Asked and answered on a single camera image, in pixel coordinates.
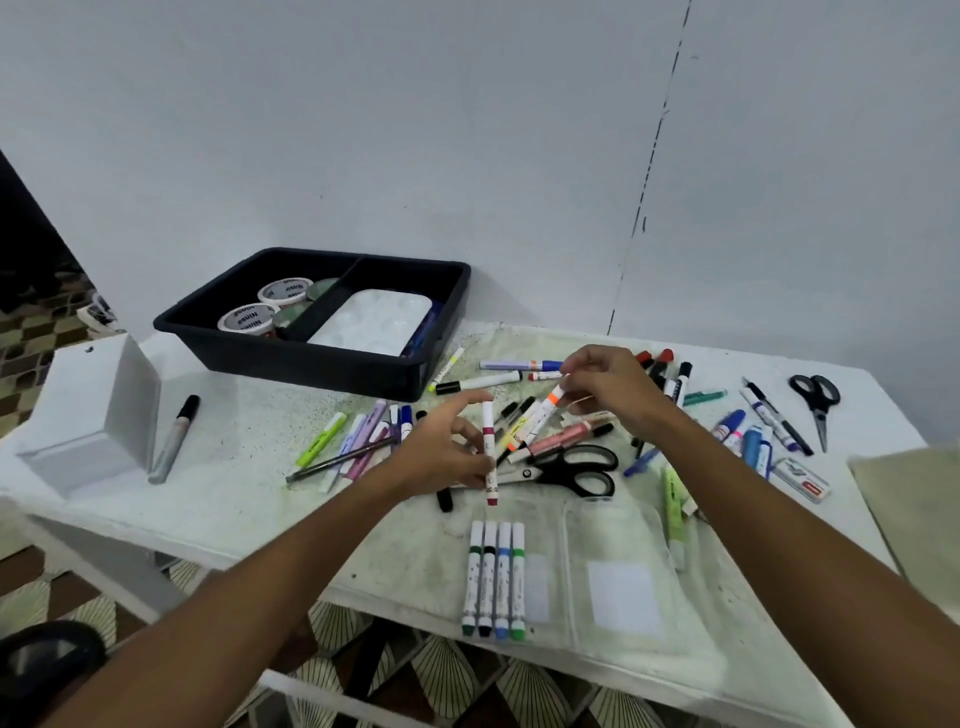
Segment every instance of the felt-tip pen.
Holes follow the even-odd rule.
[[[483,389],[484,387],[493,387],[497,384],[510,384],[520,381],[522,375],[519,371],[504,372],[502,375],[475,376],[473,379],[461,379],[460,381],[445,381],[434,388],[434,393],[438,395],[452,395],[456,392],[462,392],[465,389]]]

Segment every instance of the patterned floor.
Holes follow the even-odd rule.
[[[88,303],[83,275],[57,274],[54,297],[0,314],[0,437],[30,418],[56,349],[88,337],[76,311]],[[187,594],[206,576],[196,564],[164,570]],[[0,638],[52,619],[93,626],[108,647],[144,627],[134,615],[71,572],[50,562],[4,522],[0,512]],[[364,670],[375,705],[438,726],[486,728],[708,728],[715,725],[625,693],[520,660],[507,660],[368,615],[317,602],[271,667],[336,692]],[[277,705],[283,715],[277,722]],[[257,719],[271,707],[271,721]],[[254,690],[231,728],[293,725],[327,728],[336,716],[316,705]]]

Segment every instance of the hand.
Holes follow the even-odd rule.
[[[652,441],[662,417],[679,411],[643,371],[629,349],[585,346],[560,368],[565,394],[558,406],[575,415],[609,409],[631,434]]]
[[[483,488],[484,476],[496,467],[484,454],[472,454],[469,447],[450,439],[462,435],[483,452],[483,434],[460,417],[468,404],[491,401],[486,389],[469,389],[446,398],[414,427],[403,444],[384,465],[395,470],[403,484],[404,497],[436,493],[453,483]]]

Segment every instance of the scissor blade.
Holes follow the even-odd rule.
[[[820,435],[820,447],[827,451],[827,415],[818,414],[817,416],[817,434]]]

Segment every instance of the white wall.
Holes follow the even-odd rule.
[[[140,337],[267,246],[457,258],[473,317],[866,367],[955,437],[955,4],[695,0],[671,79],[686,7],[11,0],[0,149]]]
[[[960,435],[958,32],[946,0],[695,3],[612,333],[863,367]]]
[[[531,324],[576,271],[606,330],[685,9],[12,0],[0,148],[139,337],[274,245],[465,260]]]

